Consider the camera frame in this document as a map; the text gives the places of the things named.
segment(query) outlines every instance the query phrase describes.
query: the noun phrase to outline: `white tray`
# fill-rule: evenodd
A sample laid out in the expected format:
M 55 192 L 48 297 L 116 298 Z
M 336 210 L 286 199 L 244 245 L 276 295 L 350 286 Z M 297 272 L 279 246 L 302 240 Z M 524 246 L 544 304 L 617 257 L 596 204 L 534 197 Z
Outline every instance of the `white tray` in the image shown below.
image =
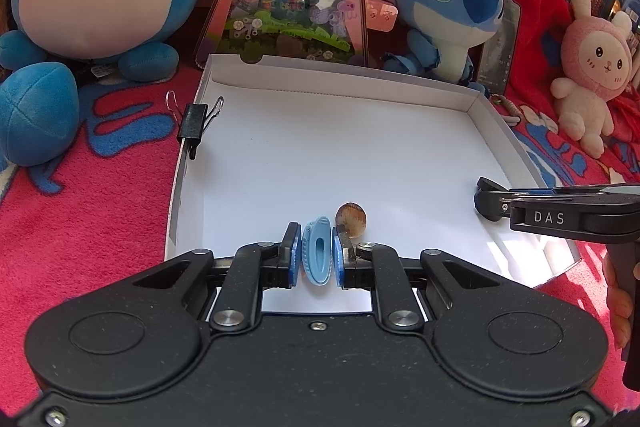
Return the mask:
M 409 84 L 420 82 L 422 85 Z M 477 92 L 385 71 L 264 57 L 211 55 L 196 103 L 224 107 L 195 160 L 178 159 L 166 259 L 193 248 L 217 257 L 278 242 L 290 221 L 333 222 L 341 204 L 367 214 L 363 241 L 417 258 L 439 248 L 530 287 L 579 259 L 570 241 L 513 232 L 479 216 L 485 176 L 506 187 L 544 187 L 513 133 Z M 315 287 L 264 294 L 265 311 L 370 311 L 369 293 Z

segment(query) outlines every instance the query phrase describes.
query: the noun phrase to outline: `finger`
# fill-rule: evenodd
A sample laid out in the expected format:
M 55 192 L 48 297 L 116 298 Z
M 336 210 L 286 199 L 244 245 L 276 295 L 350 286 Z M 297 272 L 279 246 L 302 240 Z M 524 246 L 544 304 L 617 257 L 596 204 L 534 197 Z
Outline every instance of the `finger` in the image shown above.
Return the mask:
M 631 338 L 631 325 L 628 320 L 614 314 L 611 314 L 609 322 L 616 349 L 622 349 Z
M 618 286 L 616 281 L 616 270 L 613 268 L 613 263 L 611 262 L 611 258 L 608 253 L 602 260 L 602 274 L 604 275 L 604 280 L 607 282 L 608 286 Z
M 628 319 L 634 311 L 634 304 L 627 292 L 609 286 L 607 288 L 607 308 L 612 314 Z

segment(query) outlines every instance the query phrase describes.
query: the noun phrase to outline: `binder clip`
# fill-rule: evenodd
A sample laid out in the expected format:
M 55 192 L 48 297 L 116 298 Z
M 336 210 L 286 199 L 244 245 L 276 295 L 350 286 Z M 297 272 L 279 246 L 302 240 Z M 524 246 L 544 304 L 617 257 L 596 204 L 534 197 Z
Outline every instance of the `binder clip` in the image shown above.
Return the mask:
M 196 159 L 196 150 L 202 141 L 202 134 L 207 130 L 207 127 L 209 127 L 213 119 L 222 111 L 225 99 L 219 96 L 211 110 L 209 110 L 209 105 L 206 103 L 188 103 L 183 113 L 178 107 L 175 92 L 169 90 L 164 97 L 164 103 L 179 126 L 177 134 L 178 142 L 185 140 L 189 158 L 191 160 Z

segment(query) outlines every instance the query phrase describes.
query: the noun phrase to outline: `blue plush foot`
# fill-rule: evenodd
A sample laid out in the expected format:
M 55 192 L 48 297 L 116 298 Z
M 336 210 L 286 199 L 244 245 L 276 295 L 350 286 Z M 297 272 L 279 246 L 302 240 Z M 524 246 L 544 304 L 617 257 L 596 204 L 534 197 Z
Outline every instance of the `blue plush foot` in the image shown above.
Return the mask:
M 0 66 L 16 71 L 30 64 L 47 60 L 47 52 L 37 47 L 27 35 L 11 30 L 0 35 Z
M 424 73 L 424 68 L 421 66 L 417 57 L 412 53 L 409 53 L 406 57 L 386 53 L 383 55 L 382 59 L 384 60 L 382 69 L 385 71 L 412 74 L 415 76 L 421 76 L 421 74 Z
M 489 94 L 489 92 L 486 90 L 486 87 L 484 87 L 482 84 L 478 84 L 477 82 L 469 82 L 466 87 L 479 91 L 485 96 L 488 96 Z
M 409 71 L 405 68 L 402 63 L 394 58 L 388 58 L 382 64 L 382 69 L 385 71 L 393 71 L 394 73 L 408 73 Z
M 178 67 L 178 52 L 163 42 L 148 42 L 125 53 L 118 60 L 122 76 L 135 82 L 169 78 Z
M 41 62 L 0 85 L 0 153 L 22 167 L 61 155 L 76 137 L 80 107 L 73 73 Z

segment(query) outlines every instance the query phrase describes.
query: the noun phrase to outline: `blue hair clip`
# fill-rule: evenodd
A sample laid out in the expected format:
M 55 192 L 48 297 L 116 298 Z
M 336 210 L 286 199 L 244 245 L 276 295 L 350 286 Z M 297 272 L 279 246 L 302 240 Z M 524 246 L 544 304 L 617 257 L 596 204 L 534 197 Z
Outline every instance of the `blue hair clip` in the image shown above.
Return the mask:
M 334 227 L 334 267 L 335 267 L 335 280 L 338 283 L 338 287 L 342 288 L 344 285 L 344 260 L 342 258 L 342 245 L 340 244 L 340 237 L 338 231 Z
M 309 280 L 322 286 L 329 282 L 331 261 L 331 222 L 326 217 L 318 217 L 308 223 L 302 236 L 302 266 Z
M 289 285 L 292 287 L 298 282 L 298 268 L 300 266 L 300 243 L 302 238 L 300 237 L 300 226 L 298 226 L 298 232 L 293 240 L 293 246 L 291 247 L 291 260 L 289 263 Z

